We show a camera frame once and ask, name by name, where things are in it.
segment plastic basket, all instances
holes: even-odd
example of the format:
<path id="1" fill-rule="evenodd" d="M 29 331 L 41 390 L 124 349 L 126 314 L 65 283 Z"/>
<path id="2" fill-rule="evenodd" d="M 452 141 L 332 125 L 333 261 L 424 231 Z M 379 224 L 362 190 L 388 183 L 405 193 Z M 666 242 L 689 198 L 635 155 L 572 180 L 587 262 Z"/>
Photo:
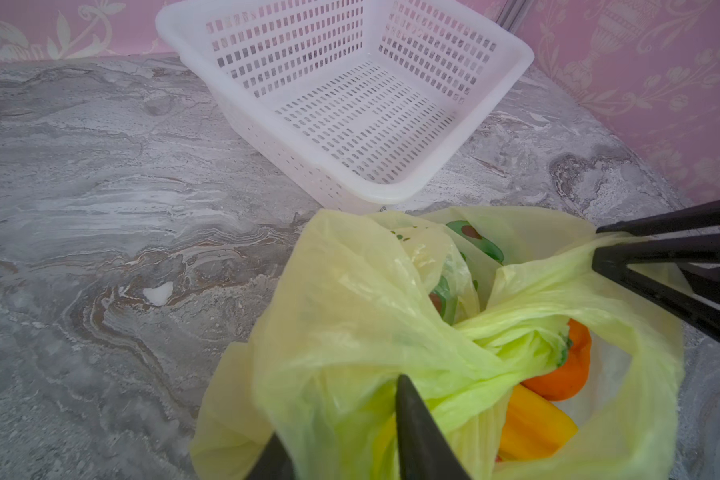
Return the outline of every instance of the plastic basket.
<path id="1" fill-rule="evenodd" d="M 358 214 L 419 191 L 534 59 L 453 0 L 189 0 L 156 25 L 241 137 Z"/>

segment white spot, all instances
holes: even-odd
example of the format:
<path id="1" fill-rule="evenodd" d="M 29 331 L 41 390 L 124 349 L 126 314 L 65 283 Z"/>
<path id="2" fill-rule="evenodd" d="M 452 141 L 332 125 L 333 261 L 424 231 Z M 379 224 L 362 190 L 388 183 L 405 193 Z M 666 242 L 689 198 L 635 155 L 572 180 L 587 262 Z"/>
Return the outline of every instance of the white spot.
<path id="1" fill-rule="evenodd" d="M 541 115 L 535 114 L 535 113 L 533 113 L 533 112 L 529 112 L 529 113 L 530 113 L 530 117 L 531 117 L 533 120 L 536 120 L 536 121 L 544 121 L 544 122 L 549 123 L 549 120 L 547 120 L 546 118 L 542 117 Z"/>
<path id="2" fill-rule="evenodd" d="M 173 293 L 173 282 L 166 282 L 157 288 L 145 288 L 144 297 L 154 306 L 163 306 Z"/>

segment floral wallpaper pattern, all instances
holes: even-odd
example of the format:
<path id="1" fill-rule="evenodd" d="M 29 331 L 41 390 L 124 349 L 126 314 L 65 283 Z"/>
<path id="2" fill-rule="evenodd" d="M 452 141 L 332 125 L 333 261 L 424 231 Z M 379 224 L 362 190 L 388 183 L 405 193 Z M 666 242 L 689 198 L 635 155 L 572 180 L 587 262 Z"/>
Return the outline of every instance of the floral wallpaper pattern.
<path id="1" fill-rule="evenodd" d="M 171 52 L 155 15 L 174 1 L 0 0 L 0 63 Z M 504 1 L 461 0 L 492 20 Z"/>
<path id="2" fill-rule="evenodd" d="M 720 0 L 536 0 L 518 36 L 692 200 L 720 198 Z"/>

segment gray marble surface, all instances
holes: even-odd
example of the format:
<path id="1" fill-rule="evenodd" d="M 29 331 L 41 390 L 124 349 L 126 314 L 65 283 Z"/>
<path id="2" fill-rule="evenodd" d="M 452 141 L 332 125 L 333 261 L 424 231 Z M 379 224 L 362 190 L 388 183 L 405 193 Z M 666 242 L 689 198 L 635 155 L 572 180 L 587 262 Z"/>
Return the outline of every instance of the gray marble surface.
<path id="1" fill-rule="evenodd" d="M 532 69 L 393 207 L 453 204 L 683 202 Z M 317 208 L 173 58 L 0 68 L 0 478 L 194 478 L 202 393 Z M 686 333 L 672 474 L 720 478 L 720 346 Z"/>

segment plastic bag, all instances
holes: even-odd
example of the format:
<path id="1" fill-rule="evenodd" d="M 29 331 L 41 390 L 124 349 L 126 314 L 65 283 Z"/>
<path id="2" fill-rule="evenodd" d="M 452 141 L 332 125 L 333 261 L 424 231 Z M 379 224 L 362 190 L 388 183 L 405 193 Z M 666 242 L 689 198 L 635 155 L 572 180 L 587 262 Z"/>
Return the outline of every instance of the plastic bag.
<path id="1" fill-rule="evenodd" d="M 503 265 L 446 226 L 456 220 L 497 246 Z M 626 241 L 636 239 L 536 207 L 318 212 L 250 342 L 233 343 L 212 378 L 196 471 L 244 478 L 274 427 L 299 478 L 398 478 L 404 372 L 475 479 L 666 480 L 682 329 L 590 268 L 595 248 Z M 680 282 L 670 268 L 641 271 Z M 452 326 L 429 297 L 441 278 L 458 302 Z M 510 390 L 555 368 L 569 318 L 596 335 L 584 390 L 561 403 L 580 430 L 552 457 L 495 465 Z"/>

